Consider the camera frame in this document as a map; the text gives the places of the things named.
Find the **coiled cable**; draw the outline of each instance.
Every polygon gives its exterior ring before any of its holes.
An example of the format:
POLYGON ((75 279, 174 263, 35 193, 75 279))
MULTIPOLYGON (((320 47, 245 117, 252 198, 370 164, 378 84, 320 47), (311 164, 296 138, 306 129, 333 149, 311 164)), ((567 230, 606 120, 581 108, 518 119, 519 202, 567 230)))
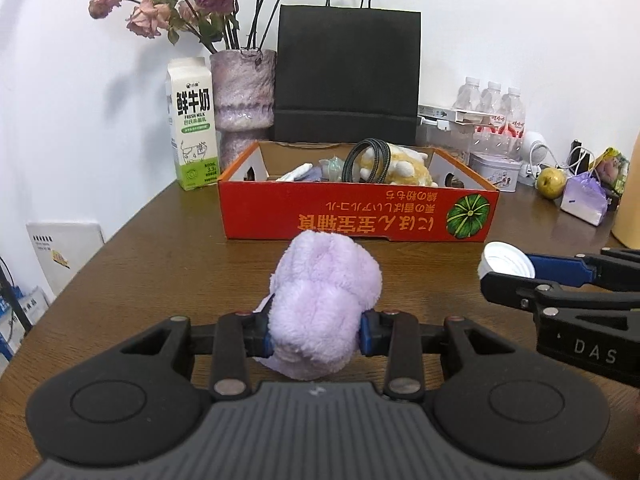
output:
POLYGON ((365 182, 367 184, 384 183, 386 173, 389 171, 389 165, 391 165, 391 149, 384 140, 380 139, 364 139, 353 147, 349 155, 344 159, 344 166, 342 167, 343 182, 353 182, 353 165, 358 156, 368 148, 373 150, 373 168, 371 168, 369 178, 365 182))

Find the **wooden table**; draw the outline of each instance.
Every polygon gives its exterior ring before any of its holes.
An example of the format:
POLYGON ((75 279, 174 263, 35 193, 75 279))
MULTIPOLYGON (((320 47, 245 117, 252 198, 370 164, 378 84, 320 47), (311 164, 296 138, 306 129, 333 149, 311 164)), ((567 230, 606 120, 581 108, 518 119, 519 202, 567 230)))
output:
MULTIPOLYGON (((490 239, 524 251, 572 256, 618 246, 609 227, 610 221, 592 228, 532 190, 519 189, 501 195, 490 239)), ((379 309, 397 307, 433 323, 462 314, 534 348, 530 314, 488 304, 480 295, 476 268, 482 244, 363 240, 362 245, 383 271, 379 309)), ((254 308, 267 294, 270 273, 286 247, 284 241, 227 241, 215 186, 183 192, 174 183, 164 190, 60 294, 0 380, 0 478, 17 480, 39 460, 24 408, 40 382, 173 314, 206 324, 222 313, 254 308)), ((197 386, 207 384, 209 361, 196 362, 197 386)), ((384 365, 383 358, 355 358, 332 380, 380 384, 384 365)), ((282 378, 253 361, 250 370, 254 384, 282 378)), ((437 387, 442 374, 435 356, 425 358, 425 370, 428 386, 437 387)), ((594 461, 615 478, 636 480, 638 392, 590 377, 611 408, 609 431, 594 461)))

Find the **black pole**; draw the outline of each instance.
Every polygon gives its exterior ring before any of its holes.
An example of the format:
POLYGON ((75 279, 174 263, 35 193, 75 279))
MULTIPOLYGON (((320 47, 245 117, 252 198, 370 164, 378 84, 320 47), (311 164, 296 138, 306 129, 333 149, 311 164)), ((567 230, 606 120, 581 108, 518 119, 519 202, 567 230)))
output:
POLYGON ((28 334, 29 330, 31 330, 31 321, 29 321, 29 318, 18 302, 18 299, 15 297, 14 290, 12 289, 9 280, 4 275, 2 266, 0 266, 0 296, 2 296, 4 300, 9 304, 11 310, 18 318, 18 321, 20 321, 20 324, 24 327, 25 335, 28 334))

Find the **pink rose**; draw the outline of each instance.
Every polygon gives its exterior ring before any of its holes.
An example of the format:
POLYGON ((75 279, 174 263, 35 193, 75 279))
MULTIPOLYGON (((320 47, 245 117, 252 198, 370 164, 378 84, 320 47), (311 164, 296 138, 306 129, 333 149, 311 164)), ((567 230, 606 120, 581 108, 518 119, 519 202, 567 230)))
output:
POLYGON ((113 7, 119 7, 120 0, 89 0, 89 15, 94 20, 106 18, 113 10, 113 7))
MULTIPOLYGON (((194 7, 194 8, 196 7, 195 1, 189 0, 189 3, 191 4, 191 7, 194 7)), ((193 25, 194 27, 197 27, 198 18, 193 15, 193 12, 191 12, 191 8, 187 5, 187 2, 181 1, 180 3, 178 3, 178 15, 185 22, 189 23, 190 25, 193 25)))
POLYGON ((232 14, 236 10, 234 0, 194 0, 205 14, 232 14))
POLYGON ((127 21, 127 28, 139 36, 154 38, 160 36, 159 28, 169 28, 171 7, 167 4, 154 5, 152 0, 142 0, 139 6, 133 8, 133 13, 127 21))

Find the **yellow and white stuffed animal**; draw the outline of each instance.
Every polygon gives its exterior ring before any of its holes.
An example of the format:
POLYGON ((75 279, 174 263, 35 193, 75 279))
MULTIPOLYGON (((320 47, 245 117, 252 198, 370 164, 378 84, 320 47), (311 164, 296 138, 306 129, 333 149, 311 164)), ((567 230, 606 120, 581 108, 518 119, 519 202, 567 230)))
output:
MULTIPOLYGON (((425 166, 429 155, 416 152, 409 148, 396 146, 388 142, 391 150, 391 163, 386 172, 385 184, 398 184, 401 186, 426 186, 437 187, 431 179, 431 174, 425 166)), ((369 178, 374 164, 373 148, 367 148, 360 156, 360 177, 369 178)))

